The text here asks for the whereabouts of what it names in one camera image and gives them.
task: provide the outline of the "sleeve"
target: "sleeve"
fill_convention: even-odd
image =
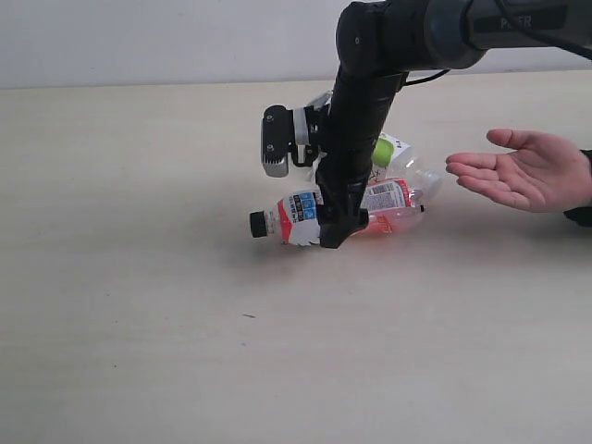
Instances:
[[[592,151],[583,151],[592,165]],[[581,227],[592,228],[592,206],[575,208],[565,213],[565,216]]]

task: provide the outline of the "finger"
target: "finger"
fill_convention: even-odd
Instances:
[[[541,135],[536,131],[520,131],[517,129],[492,129],[487,133],[487,139],[494,145],[512,150],[520,150],[526,145],[534,143]]]
[[[483,193],[484,190],[493,188],[495,190],[500,191],[511,191],[512,189],[508,186],[507,183],[501,182],[499,180],[482,180],[472,178],[470,176],[462,176],[457,180],[457,183],[461,185],[463,188],[466,188],[472,192]]]
[[[465,164],[448,164],[446,170],[458,177],[469,176],[482,180],[500,180],[500,176],[493,169],[475,168]]]
[[[447,164],[465,164],[469,167],[496,169],[498,158],[495,154],[458,153],[446,159]]]
[[[503,182],[490,182],[465,177],[459,179],[459,185],[487,197],[496,204],[525,211],[528,211],[531,207],[530,201],[526,197],[518,192],[511,191],[508,185]]]

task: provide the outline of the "cable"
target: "cable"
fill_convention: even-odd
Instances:
[[[494,0],[496,5],[498,6],[499,12],[501,15],[508,20],[516,30],[521,32],[522,34],[530,37],[533,40],[538,42],[544,43],[548,46],[555,46],[560,48],[564,51],[569,53],[575,54],[577,56],[581,56],[583,58],[587,58],[588,60],[592,60],[592,50],[585,48],[584,46],[580,46],[575,43],[568,42],[567,40],[558,39],[557,37],[553,37],[547,35],[543,32],[532,30],[525,25],[523,25],[520,20],[518,20],[507,8],[506,3],[504,0]]]
[[[444,69],[444,70],[440,71],[438,74],[434,74],[433,76],[430,76],[430,77],[425,77],[423,79],[418,79],[418,80],[406,81],[404,86],[413,86],[413,85],[419,85],[420,83],[428,83],[429,81],[436,80],[442,76],[445,76],[449,72],[450,72],[449,69]]]

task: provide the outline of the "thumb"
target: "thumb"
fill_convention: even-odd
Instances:
[[[533,143],[540,135],[534,131],[519,131],[516,129],[492,129],[487,133],[487,139],[498,146],[520,150],[527,144]]]

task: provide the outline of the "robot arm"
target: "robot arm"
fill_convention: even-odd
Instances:
[[[336,249],[367,226],[360,204],[372,153],[410,72],[469,68],[492,48],[590,44],[590,0],[505,0],[505,10],[500,3],[351,3],[339,18],[340,63],[330,102],[321,97],[302,109],[265,111],[262,163],[269,176],[288,174],[288,155],[297,167],[322,155],[315,176],[324,202],[317,208],[322,247]],[[543,32],[545,42],[532,32]]]

